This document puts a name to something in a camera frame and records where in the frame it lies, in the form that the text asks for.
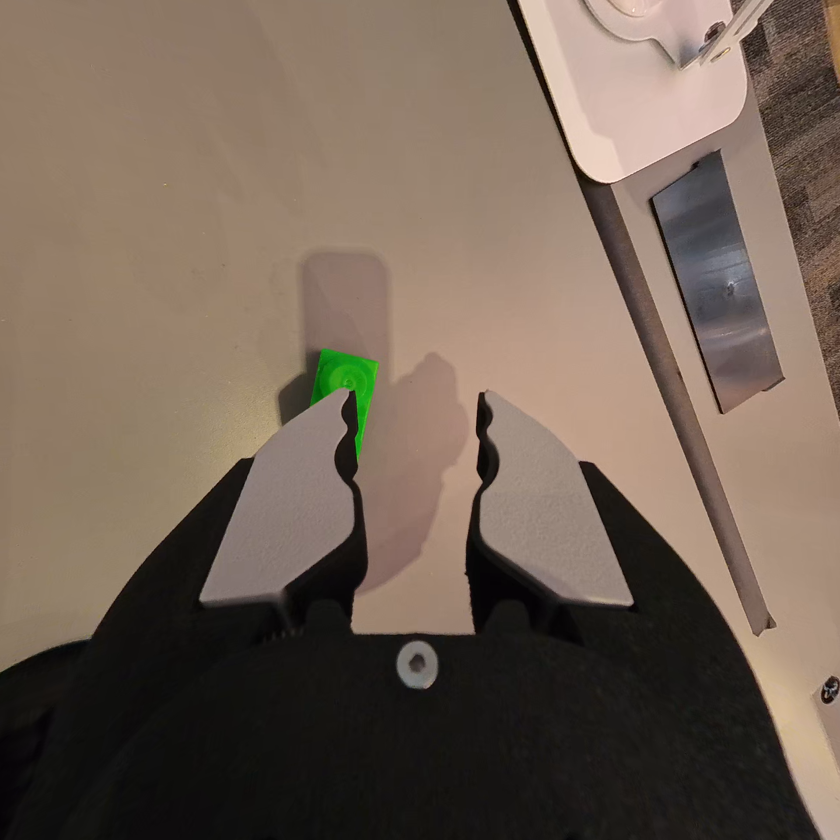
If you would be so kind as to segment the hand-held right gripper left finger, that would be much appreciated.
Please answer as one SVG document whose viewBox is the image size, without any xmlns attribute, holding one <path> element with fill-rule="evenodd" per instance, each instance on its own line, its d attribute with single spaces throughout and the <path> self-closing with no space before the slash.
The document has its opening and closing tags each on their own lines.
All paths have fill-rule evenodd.
<svg viewBox="0 0 840 840">
<path fill-rule="evenodd" d="M 287 625 L 334 601 L 350 619 L 368 569 L 355 393 L 339 388 L 255 453 L 199 602 L 268 603 Z"/>
</svg>

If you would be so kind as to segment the dark metal desk plate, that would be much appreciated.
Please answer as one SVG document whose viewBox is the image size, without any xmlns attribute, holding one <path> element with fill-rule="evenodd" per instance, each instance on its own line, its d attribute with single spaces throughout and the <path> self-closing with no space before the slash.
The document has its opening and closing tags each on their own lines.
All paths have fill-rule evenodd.
<svg viewBox="0 0 840 840">
<path fill-rule="evenodd" d="M 720 150 L 650 199 L 720 414 L 784 380 Z"/>
</svg>

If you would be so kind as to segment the grey desk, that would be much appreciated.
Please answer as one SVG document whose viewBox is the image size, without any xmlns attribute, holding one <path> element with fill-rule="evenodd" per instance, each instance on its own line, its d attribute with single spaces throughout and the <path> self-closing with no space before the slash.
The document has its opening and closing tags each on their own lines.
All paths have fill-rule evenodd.
<svg viewBox="0 0 840 840">
<path fill-rule="evenodd" d="M 491 389 L 714 596 L 838 838 L 838 422 L 754 100 L 720 139 L 784 381 L 720 415 L 640 193 L 626 225 L 775 629 L 754 637 L 506 2 L 2 2 L 2 667 L 91 634 L 308 403 L 381 363 L 354 627 L 470 630 Z"/>
</svg>

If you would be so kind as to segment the white stand base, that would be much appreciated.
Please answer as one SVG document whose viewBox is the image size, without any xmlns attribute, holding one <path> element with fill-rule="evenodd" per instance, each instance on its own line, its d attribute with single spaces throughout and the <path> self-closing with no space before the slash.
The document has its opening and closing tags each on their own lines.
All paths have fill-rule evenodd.
<svg viewBox="0 0 840 840">
<path fill-rule="evenodd" d="M 520 1 L 572 157 L 612 184 L 729 126 L 771 1 Z"/>
</svg>

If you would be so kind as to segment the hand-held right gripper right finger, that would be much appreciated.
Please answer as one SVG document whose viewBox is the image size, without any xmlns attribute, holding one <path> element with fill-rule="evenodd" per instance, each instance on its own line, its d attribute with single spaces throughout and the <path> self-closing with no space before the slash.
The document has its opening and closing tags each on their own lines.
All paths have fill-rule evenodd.
<svg viewBox="0 0 840 840">
<path fill-rule="evenodd" d="M 479 488 L 469 516 L 472 623 L 485 632 L 517 602 L 538 632 L 562 632 L 572 607 L 628 611 L 634 597 L 579 459 L 494 391 L 476 409 Z"/>
</svg>

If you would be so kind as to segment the green two-stud toy block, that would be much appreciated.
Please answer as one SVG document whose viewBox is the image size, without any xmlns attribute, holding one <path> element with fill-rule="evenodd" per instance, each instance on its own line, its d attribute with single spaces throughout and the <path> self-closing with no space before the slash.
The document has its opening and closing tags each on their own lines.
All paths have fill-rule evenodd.
<svg viewBox="0 0 840 840">
<path fill-rule="evenodd" d="M 323 349 L 318 357 L 310 406 L 339 389 L 355 393 L 357 433 L 354 442 L 358 457 L 363 447 L 379 368 L 376 360 L 336 350 Z"/>
</svg>

